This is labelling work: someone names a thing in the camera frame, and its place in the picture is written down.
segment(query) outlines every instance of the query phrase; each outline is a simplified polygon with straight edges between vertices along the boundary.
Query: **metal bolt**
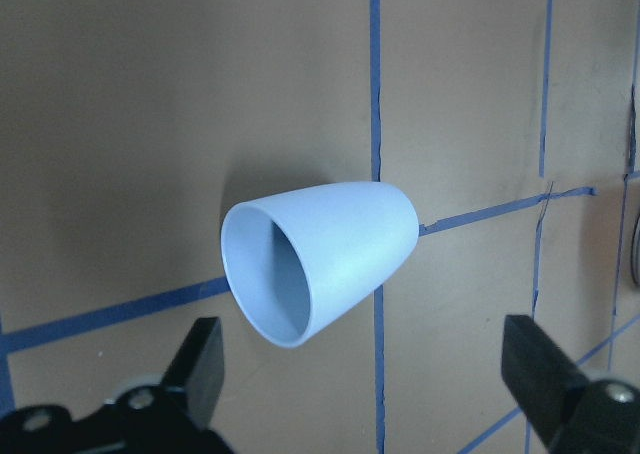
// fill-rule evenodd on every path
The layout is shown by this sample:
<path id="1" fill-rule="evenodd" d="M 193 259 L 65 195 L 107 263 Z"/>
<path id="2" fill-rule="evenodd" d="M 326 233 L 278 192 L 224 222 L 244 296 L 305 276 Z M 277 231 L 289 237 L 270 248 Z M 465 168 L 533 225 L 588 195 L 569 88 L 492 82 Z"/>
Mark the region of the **metal bolt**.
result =
<path id="1" fill-rule="evenodd" d="M 607 384 L 607 387 L 605 387 L 604 390 L 607 395 L 616 402 L 627 403 L 633 402 L 635 399 L 631 389 L 624 384 L 612 382 L 611 384 Z"/>
<path id="2" fill-rule="evenodd" d="M 153 393 L 146 387 L 138 389 L 129 397 L 129 407 L 136 411 L 146 409 L 151 404 L 153 404 Z"/>
<path id="3" fill-rule="evenodd" d="M 35 432 L 44 429 L 50 423 L 51 414 L 49 414 L 49 411 L 46 409 L 38 409 L 25 419 L 24 424 L 22 424 L 22 429 L 27 432 Z"/>

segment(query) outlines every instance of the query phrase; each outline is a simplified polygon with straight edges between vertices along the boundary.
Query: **plastic cup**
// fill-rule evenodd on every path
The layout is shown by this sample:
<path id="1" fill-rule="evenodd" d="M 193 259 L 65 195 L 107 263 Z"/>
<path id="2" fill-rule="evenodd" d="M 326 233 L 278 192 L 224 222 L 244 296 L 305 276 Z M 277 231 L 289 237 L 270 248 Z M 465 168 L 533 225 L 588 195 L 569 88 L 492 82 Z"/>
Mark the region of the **plastic cup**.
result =
<path id="1" fill-rule="evenodd" d="M 402 191 L 346 182 L 235 205 L 221 248 L 247 320 L 273 344 L 293 348 L 386 281 L 417 239 L 418 217 Z"/>

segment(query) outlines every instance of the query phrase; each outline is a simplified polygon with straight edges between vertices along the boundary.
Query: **white plastic cup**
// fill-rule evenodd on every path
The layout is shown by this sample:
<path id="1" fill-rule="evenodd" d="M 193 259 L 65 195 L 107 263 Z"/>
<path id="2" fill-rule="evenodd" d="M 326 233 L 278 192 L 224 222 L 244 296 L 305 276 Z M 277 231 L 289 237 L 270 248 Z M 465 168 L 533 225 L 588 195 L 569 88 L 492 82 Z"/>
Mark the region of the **white plastic cup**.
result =
<path id="1" fill-rule="evenodd" d="M 292 348 L 386 281 L 418 229 L 411 201 L 390 184 L 326 184 L 235 205 L 222 224 L 222 260 L 248 321 Z"/>

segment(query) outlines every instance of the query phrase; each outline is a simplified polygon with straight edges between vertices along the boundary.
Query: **light blue cup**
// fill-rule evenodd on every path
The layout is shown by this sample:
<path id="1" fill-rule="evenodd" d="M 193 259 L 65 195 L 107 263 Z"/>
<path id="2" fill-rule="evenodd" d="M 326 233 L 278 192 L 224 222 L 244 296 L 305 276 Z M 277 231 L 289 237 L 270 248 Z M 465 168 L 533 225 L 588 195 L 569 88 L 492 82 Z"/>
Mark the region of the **light blue cup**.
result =
<path id="1" fill-rule="evenodd" d="M 381 182 L 309 187 L 235 205 L 222 224 L 231 292 L 253 327 L 297 347 L 386 281 L 418 240 L 418 217 Z"/>

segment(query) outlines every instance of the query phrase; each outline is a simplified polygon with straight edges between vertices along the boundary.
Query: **floor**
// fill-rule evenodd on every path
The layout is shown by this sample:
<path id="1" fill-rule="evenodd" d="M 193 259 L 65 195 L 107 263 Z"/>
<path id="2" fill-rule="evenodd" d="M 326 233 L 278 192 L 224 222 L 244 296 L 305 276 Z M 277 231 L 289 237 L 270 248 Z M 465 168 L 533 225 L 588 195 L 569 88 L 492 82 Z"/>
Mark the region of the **floor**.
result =
<path id="1" fill-rule="evenodd" d="M 640 383 L 638 0 L 0 0 L 0 412 L 75 417 L 219 316 L 238 452 L 544 452 L 505 314 Z M 294 350 L 243 318 L 235 203 L 382 180 L 418 245 Z"/>

